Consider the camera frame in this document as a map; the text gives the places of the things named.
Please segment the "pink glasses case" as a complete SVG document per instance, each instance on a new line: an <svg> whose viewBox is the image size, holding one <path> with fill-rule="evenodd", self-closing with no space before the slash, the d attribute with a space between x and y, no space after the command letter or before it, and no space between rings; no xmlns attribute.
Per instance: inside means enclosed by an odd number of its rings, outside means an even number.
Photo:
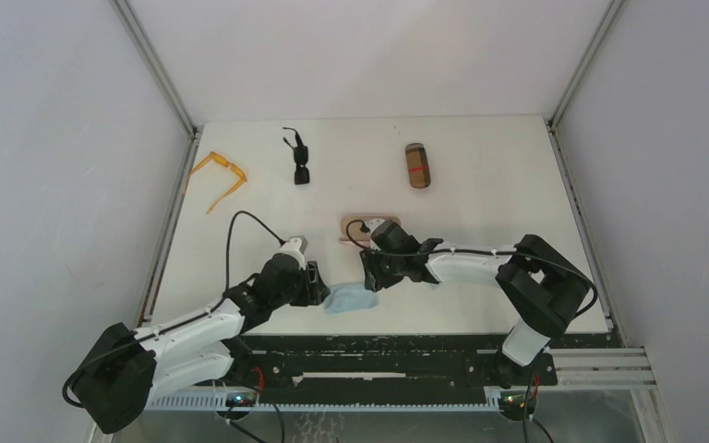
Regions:
<svg viewBox="0 0 709 443"><path fill-rule="evenodd" d="M341 236L339 237L339 243L342 245L350 245L350 246L355 246L355 244L351 241L349 238L348 234L350 234L355 241L364 246L370 246L370 236L366 236L363 233L359 231L360 227L360 222L364 220L368 220L371 218L383 218L387 219L388 221L392 221L397 223L398 225L402 224L402 221L399 217L387 213L350 213L344 215L341 220L340 220L340 233Z"/></svg>

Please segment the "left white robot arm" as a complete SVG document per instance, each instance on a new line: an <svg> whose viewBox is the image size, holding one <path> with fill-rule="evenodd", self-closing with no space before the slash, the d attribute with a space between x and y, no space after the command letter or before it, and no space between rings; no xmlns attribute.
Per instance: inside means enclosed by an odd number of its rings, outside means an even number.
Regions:
<svg viewBox="0 0 709 443"><path fill-rule="evenodd" d="M168 323L108 327L62 387L104 434L134 422L153 401L224 377L234 364L227 344L289 305L321 305L330 295L314 261L276 253L212 303Z"/></svg>

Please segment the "light blue cloth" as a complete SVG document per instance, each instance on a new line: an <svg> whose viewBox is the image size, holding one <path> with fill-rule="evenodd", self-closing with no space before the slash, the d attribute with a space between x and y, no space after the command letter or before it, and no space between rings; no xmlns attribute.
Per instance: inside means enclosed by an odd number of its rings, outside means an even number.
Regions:
<svg viewBox="0 0 709 443"><path fill-rule="evenodd" d="M327 315L368 310L379 305L377 293L362 282L334 285L326 297L323 311Z"/></svg>

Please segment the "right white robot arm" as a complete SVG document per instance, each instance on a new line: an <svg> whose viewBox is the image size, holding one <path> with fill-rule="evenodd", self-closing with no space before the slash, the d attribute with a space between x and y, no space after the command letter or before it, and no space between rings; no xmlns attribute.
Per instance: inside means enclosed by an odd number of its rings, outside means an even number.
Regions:
<svg viewBox="0 0 709 443"><path fill-rule="evenodd" d="M501 359L525 368L572 321L598 300L595 284L542 237L525 235L503 247L462 246L440 238L420 242L396 221L355 219L367 244L360 250L368 290L378 292L404 280L431 285L462 282L499 288L519 315L499 349Z"/></svg>

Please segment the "black sunglasses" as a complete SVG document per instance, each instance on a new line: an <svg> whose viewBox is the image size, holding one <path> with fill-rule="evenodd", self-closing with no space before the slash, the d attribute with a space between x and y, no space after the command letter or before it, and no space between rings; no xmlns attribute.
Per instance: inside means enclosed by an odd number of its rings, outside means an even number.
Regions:
<svg viewBox="0 0 709 443"><path fill-rule="evenodd" d="M285 126L283 130L292 131L294 133L294 143L290 142L287 137L283 138L283 142L293 152L295 165L294 184L296 186L307 185L310 183L310 172L307 168L307 163L309 161L308 146L305 144L300 133L296 129Z"/></svg>

